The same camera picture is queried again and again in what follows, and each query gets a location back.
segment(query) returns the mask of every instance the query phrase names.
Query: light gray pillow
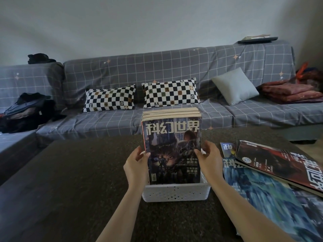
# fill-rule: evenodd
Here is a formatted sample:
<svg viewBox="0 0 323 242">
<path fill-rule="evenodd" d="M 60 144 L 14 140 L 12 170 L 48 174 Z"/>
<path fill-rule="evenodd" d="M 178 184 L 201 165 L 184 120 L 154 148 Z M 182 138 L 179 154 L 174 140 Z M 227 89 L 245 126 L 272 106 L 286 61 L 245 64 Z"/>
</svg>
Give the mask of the light gray pillow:
<svg viewBox="0 0 323 242">
<path fill-rule="evenodd" d="M 240 67 L 213 77 L 211 80 L 230 106 L 259 95 L 255 86 L 245 76 Z"/>
</svg>

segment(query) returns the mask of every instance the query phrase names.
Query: wooden floor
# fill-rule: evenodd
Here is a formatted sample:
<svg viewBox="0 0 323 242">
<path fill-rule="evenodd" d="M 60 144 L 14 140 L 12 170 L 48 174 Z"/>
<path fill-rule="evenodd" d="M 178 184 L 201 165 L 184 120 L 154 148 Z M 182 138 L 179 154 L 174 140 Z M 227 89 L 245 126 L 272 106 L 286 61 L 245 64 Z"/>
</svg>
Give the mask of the wooden floor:
<svg viewBox="0 0 323 242">
<path fill-rule="evenodd" d="M 309 154 L 316 161 L 323 163 L 323 137 L 314 144 L 300 145 L 295 144 L 298 148 Z"/>
</svg>

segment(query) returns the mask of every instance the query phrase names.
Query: forearm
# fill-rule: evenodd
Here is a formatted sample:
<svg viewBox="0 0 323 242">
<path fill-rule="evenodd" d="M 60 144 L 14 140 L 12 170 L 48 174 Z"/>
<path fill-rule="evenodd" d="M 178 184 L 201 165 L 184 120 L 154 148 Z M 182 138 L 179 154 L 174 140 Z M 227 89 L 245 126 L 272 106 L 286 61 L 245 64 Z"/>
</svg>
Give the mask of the forearm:
<svg viewBox="0 0 323 242">
<path fill-rule="evenodd" d="M 245 242 L 294 241 L 265 215 L 257 211 L 223 178 L 215 177 L 209 183 Z"/>
<path fill-rule="evenodd" d="M 142 192 L 129 188 L 97 242 L 131 240 Z"/>
</svg>

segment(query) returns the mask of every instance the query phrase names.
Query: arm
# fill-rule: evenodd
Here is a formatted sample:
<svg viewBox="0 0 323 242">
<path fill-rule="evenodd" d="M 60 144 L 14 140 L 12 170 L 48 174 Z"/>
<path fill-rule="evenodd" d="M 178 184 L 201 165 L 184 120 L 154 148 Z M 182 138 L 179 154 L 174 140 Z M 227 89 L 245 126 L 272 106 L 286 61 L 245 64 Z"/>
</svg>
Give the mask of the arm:
<svg viewBox="0 0 323 242">
<path fill-rule="evenodd" d="M 129 183 L 128 191 L 96 242 L 131 240 L 141 195 L 148 177 L 147 160 L 150 153 L 140 155 L 141 151 L 142 149 L 137 147 L 123 166 Z"/>
<path fill-rule="evenodd" d="M 212 142 L 206 141 L 205 145 L 208 155 L 195 150 L 201 170 L 242 239 L 245 242 L 293 242 L 294 240 L 287 233 L 257 211 L 225 182 L 219 149 Z"/>
</svg>

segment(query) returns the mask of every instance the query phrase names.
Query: sofa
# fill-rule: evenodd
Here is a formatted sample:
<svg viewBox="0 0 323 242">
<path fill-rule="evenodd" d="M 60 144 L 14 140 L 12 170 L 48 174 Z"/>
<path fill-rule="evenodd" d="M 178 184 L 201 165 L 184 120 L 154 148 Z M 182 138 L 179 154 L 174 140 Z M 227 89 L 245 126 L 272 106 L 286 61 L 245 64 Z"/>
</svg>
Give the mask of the sofa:
<svg viewBox="0 0 323 242">
<path fill-rule="evenodd" d="M 0 68 L 0 113 L 23 92 L 50 95 L 67 117 L 27 133 L 0 134 L 0 175 L 8 178 L 54 140 L 141 134 L 144 82 L 196 78 L 202 128 L 269 126 L 289 140 L 317 139 L 323 131 L 323 103 L 278 105 L 258 96 L 229 106 L 212 77 L 241 67 L 254 86 L 295 75 L 294 53 L 283 40 L 70 60 Z M 86 89 L 136 85 L 135 107 L 83 113 Z"/>
</svg>

